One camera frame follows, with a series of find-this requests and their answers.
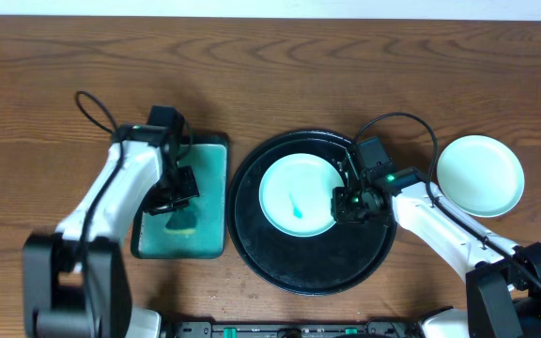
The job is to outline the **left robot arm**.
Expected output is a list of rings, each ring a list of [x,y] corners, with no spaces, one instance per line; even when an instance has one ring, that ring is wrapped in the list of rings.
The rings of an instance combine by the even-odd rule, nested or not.
[[[178,166],[182,126],[123,125],[79,206],[51,235],[23,246],[23,323],[29,337],[123,337],[132,299],[122,245],[141,207],[165,213],[197,195]]]

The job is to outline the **black round tray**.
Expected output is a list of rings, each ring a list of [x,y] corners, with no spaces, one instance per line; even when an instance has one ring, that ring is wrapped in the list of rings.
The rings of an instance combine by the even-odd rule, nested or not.
[[[396,234],[391,212],[297,238],[271,225],[260,206],[262,177],[275,161],[307,153],[337,168],[350,144],[332,131],[291,131],[261,144],[241,163],[227,194],[227,228],[241,259],[268,283],[301,295],[335,294],[364,281],[388,255]]]

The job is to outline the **mint plate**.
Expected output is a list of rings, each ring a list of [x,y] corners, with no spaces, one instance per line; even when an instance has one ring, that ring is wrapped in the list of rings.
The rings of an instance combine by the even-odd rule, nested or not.
[[[296,153],[275,161],[259,186],[264,216],[279,231],[297,238],[320,235],[335,224],[332,191],[344,186],[337,169],[319,156]]]
[[[484,135],[458,138],[441,153],[437,177],[443,194],[465,212],[482,218],[513,209],[525,189],[525,175],[515,153]]]

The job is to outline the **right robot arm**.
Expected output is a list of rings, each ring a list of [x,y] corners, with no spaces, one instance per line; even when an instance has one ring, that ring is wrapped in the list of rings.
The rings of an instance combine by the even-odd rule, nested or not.
[[[464,281],[465,310],[419,323],[424,337],[541,337],[541,243],[521,246],[484,227],[414,168],[351,179],[332,192],[338,222],[395,222]]]

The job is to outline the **green yellow sponge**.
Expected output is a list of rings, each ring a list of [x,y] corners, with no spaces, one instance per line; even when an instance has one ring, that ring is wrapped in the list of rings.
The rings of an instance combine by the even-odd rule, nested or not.
[[[192,210],[180,210],[171,214],[164,230],[171,235],[191,235],[197,226],[197,216]]]

